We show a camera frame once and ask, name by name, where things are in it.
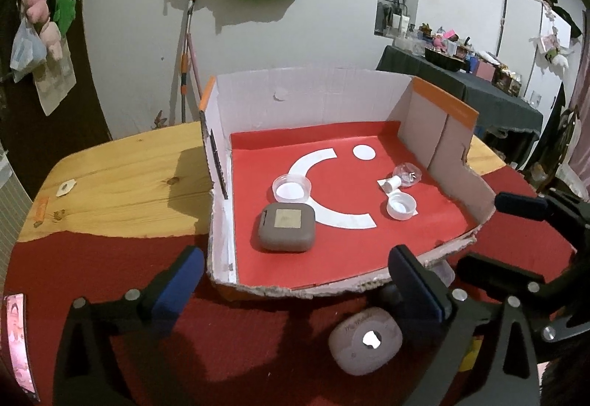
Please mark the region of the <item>dark cloth covered side table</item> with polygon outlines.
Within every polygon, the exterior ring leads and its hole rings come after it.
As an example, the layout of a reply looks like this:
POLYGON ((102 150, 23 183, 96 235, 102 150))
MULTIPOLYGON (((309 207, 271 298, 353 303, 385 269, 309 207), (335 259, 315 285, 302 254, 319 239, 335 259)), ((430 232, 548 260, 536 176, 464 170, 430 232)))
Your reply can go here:
POLYGON ((541 136, 543 116, 538 110, 478 76, 441 69, 425 58, 410 55, 392 45, 384 49, 377 69, 418 76, 456 96, 479 112, 477 125, 481 128, 495 127, 541 136))

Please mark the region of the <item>cardboard box with red lining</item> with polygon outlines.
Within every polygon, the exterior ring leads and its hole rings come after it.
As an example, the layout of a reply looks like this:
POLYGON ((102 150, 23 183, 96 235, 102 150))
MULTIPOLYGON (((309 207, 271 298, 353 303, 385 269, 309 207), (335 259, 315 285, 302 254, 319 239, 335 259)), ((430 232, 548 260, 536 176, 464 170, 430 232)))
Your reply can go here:
POLYGON ((472 244, 494 193, 467 162, 478 114, 434 84, 403 73, 290 67, 221 74, 200 102, 213 181, 208 273, 228 297, 333 296, 389 280, 390 249, 426 265, 472 244), (421 181, 396 192, 417 202, 391 218, 378 185, 410 162, 421 181), (307 177, 316 237, 305 252, 258 242, 280 175, 307 177))

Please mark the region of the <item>pink plush toy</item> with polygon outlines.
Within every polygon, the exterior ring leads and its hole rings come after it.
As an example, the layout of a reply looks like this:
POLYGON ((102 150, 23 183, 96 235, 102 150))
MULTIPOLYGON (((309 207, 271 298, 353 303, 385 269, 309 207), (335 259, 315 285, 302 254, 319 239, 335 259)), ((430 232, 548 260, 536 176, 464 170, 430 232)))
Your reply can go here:
POLYGON ((63 58, 61 32, 56 22, 51 20, 47 0, 25 0, 25 14, 39 34, 50 58, 60 62, 63 58))

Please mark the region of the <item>white round plastic cap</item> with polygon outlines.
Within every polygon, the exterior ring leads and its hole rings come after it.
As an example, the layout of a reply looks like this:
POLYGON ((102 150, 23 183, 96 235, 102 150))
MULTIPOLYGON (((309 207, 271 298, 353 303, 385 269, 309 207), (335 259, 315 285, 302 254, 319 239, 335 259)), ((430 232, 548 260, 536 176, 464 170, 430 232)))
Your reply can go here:
POLYGON ((406 221, 417 214, 417 202, 405 192, 392 193, 387 201, 388 215, 398 221, 406 221))

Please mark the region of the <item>grey square earbud case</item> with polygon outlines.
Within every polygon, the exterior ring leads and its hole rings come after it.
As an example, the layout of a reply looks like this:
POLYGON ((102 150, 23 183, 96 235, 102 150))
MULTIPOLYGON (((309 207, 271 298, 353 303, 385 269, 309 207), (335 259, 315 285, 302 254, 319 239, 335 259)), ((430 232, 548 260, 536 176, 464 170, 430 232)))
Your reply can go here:
POLYGON ((260 215, 258 242, 265 250, 305 252, 313 246, 315 237, 315 211, 308 204, 274 202, 260 215))

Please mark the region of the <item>clear square plastic box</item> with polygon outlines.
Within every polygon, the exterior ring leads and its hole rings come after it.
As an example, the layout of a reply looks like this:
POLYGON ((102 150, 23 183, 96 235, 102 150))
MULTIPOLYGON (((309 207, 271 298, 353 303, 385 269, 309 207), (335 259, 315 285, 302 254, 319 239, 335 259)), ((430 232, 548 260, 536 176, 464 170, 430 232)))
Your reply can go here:
POLYGON ((455 271, 446 260, 431 264, 429 270, 434 272, 446 287, 449 287, 456 278, 455 271))

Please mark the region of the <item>orange paper scrap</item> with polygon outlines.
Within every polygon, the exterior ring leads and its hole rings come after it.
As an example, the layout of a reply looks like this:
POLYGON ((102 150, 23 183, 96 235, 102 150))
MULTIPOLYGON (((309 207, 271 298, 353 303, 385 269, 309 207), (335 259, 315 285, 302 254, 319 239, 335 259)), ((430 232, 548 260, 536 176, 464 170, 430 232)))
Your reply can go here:
POLYGON ((46 210, 49 203, 49 197, 43 196, 36 201, 36 208, 34 214, 34 226, 37 227, 45 220, 46 210))

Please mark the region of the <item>green plush toy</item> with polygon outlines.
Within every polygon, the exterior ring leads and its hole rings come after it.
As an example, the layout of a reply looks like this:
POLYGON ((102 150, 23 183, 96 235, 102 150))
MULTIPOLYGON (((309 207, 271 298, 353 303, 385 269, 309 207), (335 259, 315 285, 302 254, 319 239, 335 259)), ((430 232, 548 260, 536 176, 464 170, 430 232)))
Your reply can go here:
POLYGON ((55 0, 54 21, 62 37, 67 34, 76 17, 76 0, 55 0))

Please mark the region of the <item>plastic bag on door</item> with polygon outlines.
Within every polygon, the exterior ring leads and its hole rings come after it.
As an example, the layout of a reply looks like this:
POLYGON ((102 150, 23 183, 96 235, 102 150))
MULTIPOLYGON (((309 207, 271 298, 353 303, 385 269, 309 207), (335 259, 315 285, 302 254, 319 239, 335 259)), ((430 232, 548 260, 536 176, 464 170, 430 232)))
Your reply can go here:
POLYGON ((29 24, 26 18, 23 18, 12 45, 11 69, 20 74, 31 72, 32 69, 45 62, 46 55, 47 48, 43 45, 35 28, 29 24))

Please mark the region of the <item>white round device case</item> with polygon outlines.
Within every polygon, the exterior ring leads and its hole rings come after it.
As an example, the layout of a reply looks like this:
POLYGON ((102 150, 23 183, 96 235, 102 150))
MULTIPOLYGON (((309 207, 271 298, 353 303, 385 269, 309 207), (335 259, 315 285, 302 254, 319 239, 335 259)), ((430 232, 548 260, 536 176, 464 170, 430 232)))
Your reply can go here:
POLYGON ((347 374, 363 376, 384 366, 400 350, 403 334, 384 309, 365 309, 340 323, 328 345, 337 365, 347 374))

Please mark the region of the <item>red table cloth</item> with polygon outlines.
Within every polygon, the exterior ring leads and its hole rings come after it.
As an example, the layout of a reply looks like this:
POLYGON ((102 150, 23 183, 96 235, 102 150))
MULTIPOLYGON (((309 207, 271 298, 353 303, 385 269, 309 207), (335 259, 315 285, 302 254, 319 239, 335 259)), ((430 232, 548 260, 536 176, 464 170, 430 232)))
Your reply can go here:
MULTIPOLYGON (((59 232, 15 245, 5 290, 26 297, 30 367, 42 404, 53 401, 72 301, 112 301, 142 288, 193 241, 59 232)), ((400 405, 439 339, 408 333, 384 367, 348 375, 332 358, 328 338, 365 305, 358 295, 229 302, 202 280, 171 333, 153 339, 138 331, 114 338, 112 346, 140 405, 400 405)))

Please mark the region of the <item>clear round plastic lid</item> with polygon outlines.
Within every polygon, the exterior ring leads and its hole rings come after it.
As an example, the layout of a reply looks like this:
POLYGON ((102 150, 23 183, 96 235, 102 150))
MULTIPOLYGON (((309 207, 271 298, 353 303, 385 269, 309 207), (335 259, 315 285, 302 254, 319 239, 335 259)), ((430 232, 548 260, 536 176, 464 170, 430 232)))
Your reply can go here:
POLYGON ((272 192, 277 202, 305 203, 311 194, 310 180, 301 175, 283 174, 272 183, 272 192))

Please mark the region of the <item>white cabinet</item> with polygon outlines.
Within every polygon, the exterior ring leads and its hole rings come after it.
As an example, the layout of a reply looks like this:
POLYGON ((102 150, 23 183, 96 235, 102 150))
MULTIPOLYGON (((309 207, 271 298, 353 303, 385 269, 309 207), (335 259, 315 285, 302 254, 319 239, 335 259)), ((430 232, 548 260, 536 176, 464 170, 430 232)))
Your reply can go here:
POLYGON ((505 0, 497 56, 521 79, 518 96, 536 110, 551 110, 567 70, 538 55, 531 38, 556 32, 569 49, 571 28, 543 0, 505 0))

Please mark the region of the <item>white plush on cabinet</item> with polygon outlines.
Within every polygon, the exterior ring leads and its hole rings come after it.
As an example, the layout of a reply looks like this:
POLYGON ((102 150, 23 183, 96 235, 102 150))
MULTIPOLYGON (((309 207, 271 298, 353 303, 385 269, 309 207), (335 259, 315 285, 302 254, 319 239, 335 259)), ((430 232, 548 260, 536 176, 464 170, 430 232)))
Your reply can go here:
POLYGON ((537 49, 538 55, 545 58, 546 62, 564 70, 569 69, 567 56, 570 55, 570 51, 561 45, 556 32, 531 38, 531 41, 537 49))

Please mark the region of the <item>white paper scrap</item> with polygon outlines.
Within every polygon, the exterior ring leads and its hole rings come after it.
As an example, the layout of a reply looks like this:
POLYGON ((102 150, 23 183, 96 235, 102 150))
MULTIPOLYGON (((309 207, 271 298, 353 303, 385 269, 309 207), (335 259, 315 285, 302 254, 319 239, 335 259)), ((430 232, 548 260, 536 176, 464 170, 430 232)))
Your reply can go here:
POLYGON ((56 191, 56 196, 62 197, 67 195, 76 186, 76 184, 77 181, 75 179, 66 180, 58 187, 58 190, 56 191))

